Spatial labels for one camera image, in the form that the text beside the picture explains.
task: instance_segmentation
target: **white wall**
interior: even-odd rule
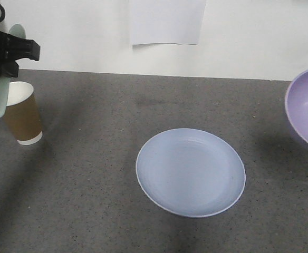
[[[23,69],[291,80],[308,69],[308,0],[208,0],[199,45],[131,46],[127,0],[1,0],[41,46]]]

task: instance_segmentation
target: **plate rim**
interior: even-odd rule
[[[163,134],[163,133],[166,133],[166,132],[169,132],[169,131],[176,131],[176,130],[192,130],[192,131],[199,131],[199,132],[203,132],[203,133],[206,133],[206,134],[210,134],[212,135],[213,137],[217,138],[217,139],[220,139],[222,142],[224,142],[227,146],[229,146],[229,148],[236,154],[236,156],[238,157],[239,161],[240,161],[240,164],[241,164],[241,168],[243,170],[243,177],[244,177],[244,181],[243,181],[243,186],[242,186],[242,189],[240,191],[240,193],[238,194],[237,198],[227,207],[223,208],[222,210],[220,211],[217,211],[217,212],[214,212],[214,213],[209,213],[209,214],[206,214],[206,215],[186,215],[186,214],[183,214],[183,213],[179,213],[177,211],[173,211],[173,210],[170,210],[169,208],[166,208],[164,207],[163,205],[159,204],[157,201],[155,201],[150,195],[149,193],[146,192],[145,188],[143,187],[140,179],[139,179],[139,173],[138,173],[138,161],[139,161],[139,157],[141,155],[141,151],[145,148],[145,146],[154,138],[157,138],[157,136]],[[146,196],[153,202],[155,203],[158,207],[161,207],[163,210],[166,210],[167,212],[170,212],[170,213],[173,213],[174,215],[178,215],[178,216],[182,216],[182,217],[188,217],[188,218],[205,218],[205,217],[210,217],[210,216],[214,216],[214,215],[217,215],[219,213],[222,213],[226,210],[228,210],[230,207],[232,207],[239,199],[240,197],[242,196],[243,194],[243,191],[245,189],[245,183],[246,183],[246,172],[245,172],[245,167],[244,167],[244,164],[243,164],[243,161],[242,159],[240,158],[240,156],[238,155],[238,153],[236,152],[236,150],[228,143],[226,142],[225,140],[223,140],[222,138],[212,134],[212,133],[209,133],[209,132],[206,132],[204,130],[200,130],[200,129],[194,129],[194,128],[174,128],[174,129],[169,129],[169,130],[165,130],[165,131],[162,131],[154,136],[152,136],[148,141],[145,142],[145,144],[141,147],[139,153],[138,153],[138,156],[137,156],[137,160],[136,160],[136,175],[137,175],[137,179],[138,179],[138,182],[140,184],[140,187],[142,188],[143,192],[146,194]]]

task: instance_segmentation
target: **purple bowl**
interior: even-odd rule
[[[292,133],[308,146],[308,70],[297,76],[288,87],[285,111]]]

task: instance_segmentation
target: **speckled surface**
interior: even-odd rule
[[[308,252],[308,151],[286,128],[289,82],[21,71],[43,139],[0,120],[0,252]],[[232,208],[172,215],[138,185],[141,146],[172,128],[232,145],[247,174]]]

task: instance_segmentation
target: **cup bottom band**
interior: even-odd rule
[[[36,137],[32,138],[32,139],[29,139],[27,141],[20,141],[20,140],[17,140],[17,142],[21,145],[31,145],[33,143],[36,143],[37,141],[39,141],[43,136],[43,131],[41,131]]]

